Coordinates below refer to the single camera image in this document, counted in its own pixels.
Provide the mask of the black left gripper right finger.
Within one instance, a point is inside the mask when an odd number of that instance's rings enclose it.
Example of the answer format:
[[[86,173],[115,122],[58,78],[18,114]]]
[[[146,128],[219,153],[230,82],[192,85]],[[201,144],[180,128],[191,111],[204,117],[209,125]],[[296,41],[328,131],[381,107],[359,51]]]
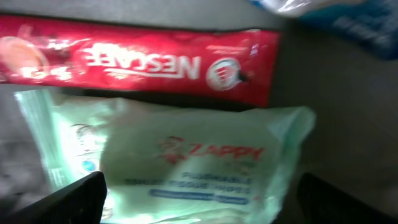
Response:
[[[397,224],[397,219],[310,173],[301,177],[297,198],[310,224]]]

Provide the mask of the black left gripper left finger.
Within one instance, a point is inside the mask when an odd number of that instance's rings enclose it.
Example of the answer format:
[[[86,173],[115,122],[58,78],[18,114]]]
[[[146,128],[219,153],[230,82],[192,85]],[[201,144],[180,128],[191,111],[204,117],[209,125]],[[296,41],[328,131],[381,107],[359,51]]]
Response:
[[[93,172],[1,220],[1,224],[99,224],[107,196],[104,174]]]

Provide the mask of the green wet wipes pack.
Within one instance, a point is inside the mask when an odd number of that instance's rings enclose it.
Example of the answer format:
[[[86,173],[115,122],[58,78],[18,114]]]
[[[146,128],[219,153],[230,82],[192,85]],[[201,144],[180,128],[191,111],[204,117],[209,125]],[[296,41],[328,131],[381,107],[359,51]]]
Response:
[[[316,116],[15,93],[51,186],[100,171],[109,223],[271,223]]]

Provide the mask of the red Nescafe coffee stick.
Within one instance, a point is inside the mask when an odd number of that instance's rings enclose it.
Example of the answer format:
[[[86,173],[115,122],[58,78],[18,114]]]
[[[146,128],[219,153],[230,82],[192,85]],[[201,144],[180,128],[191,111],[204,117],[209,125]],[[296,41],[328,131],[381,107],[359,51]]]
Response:
[[[1,81],[265,106],[278,46],[278,33],[268,30],[192,32],[3,14]]]

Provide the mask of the blue Oreo cookie pack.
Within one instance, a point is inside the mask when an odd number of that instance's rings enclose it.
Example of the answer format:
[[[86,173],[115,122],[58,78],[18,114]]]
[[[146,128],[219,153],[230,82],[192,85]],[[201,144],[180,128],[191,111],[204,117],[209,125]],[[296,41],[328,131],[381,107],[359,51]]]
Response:
[[[348,39],[379,58],[397,59],[397,0],[253,0],[252,3]]]

